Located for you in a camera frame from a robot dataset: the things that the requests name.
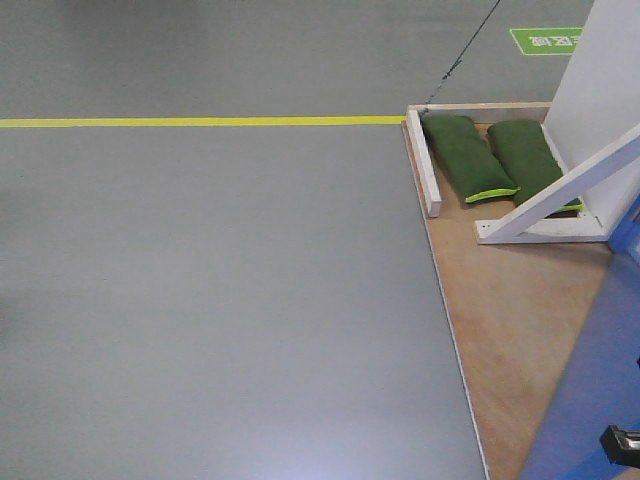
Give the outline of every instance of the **gray floor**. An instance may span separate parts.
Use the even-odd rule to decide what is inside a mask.
[[[503,2],[436,101],[549,100]],[[0,117],[400,114],[493,0],[3,2]],[[480,479],[400,129],[0,131],[0,479]]]
[[[0,117],[402,114],[493,3],[4,1]],[[435,101],[551,100],[568,57],[523,57],[508,29],[591,3],[502,2]]]
[[[0,478],[484,478],[399,128],[0,143]]]

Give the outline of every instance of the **wooden strip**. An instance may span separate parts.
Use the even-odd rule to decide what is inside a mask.
[[[442,198],[438,189],[438,182],[433,171],[433,163],[427,148],[427,142],[422,133],[422,125],[420,117],[416,110],[407,110],[407,133],[411,149],[415,156],[415,162],[420,175],[420,184],[424,193],[427,215],[429,217],[437,217],[440,215],[440,206]]]

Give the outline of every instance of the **yellow tape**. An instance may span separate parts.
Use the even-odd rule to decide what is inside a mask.
[[[0,128],[397,125],[404,119],[404,116],[398,115],[344,117],[6,118],[0,119]]]

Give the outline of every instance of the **sandbag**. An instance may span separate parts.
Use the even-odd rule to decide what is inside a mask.
[[[507,174],[520,185],[513,196],[516,206],[529,200],[562,177],[562,170],[544,138],[536,120],[507,120],[489,127],[493,152]],[[574,199],[558,212],[581,210],[583,204]]]
[[[427,113],[421,122],[438,163],[466,203],[518,191],[469,117]]]

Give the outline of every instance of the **white panel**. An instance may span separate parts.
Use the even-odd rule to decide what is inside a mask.
[[[640,4],[596,0],[545,120],[569,168],[640,123]],[[640,161],[588,191],[589,209],[613,228],[640,188]]]

